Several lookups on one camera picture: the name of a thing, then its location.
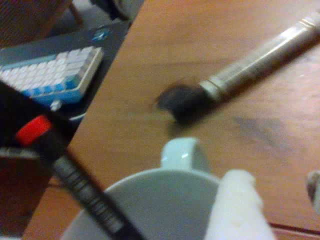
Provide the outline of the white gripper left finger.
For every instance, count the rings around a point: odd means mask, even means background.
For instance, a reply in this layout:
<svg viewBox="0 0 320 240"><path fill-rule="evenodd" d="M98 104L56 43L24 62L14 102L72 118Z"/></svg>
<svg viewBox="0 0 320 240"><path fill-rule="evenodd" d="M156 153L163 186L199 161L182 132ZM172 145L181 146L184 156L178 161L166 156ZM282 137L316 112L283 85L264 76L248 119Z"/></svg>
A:
<svg viewBox="0 0 320 240"><path fill-rule="evenodd" d="M263 214L255 178L233 169L222 178L209 217L206 240L274 240Z"/></svg>

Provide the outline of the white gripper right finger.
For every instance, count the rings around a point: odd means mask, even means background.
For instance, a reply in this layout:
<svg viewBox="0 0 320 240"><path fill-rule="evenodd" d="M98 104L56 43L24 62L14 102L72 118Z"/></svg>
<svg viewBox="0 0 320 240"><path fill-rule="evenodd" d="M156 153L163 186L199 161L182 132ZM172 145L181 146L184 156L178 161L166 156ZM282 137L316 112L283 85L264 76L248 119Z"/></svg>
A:
<svg viewBox="0 0 320 240"><path fill-rule="evenodd" d="M320 207L320 171L314 170L307 175L307 193L314 208Z"/></svg>

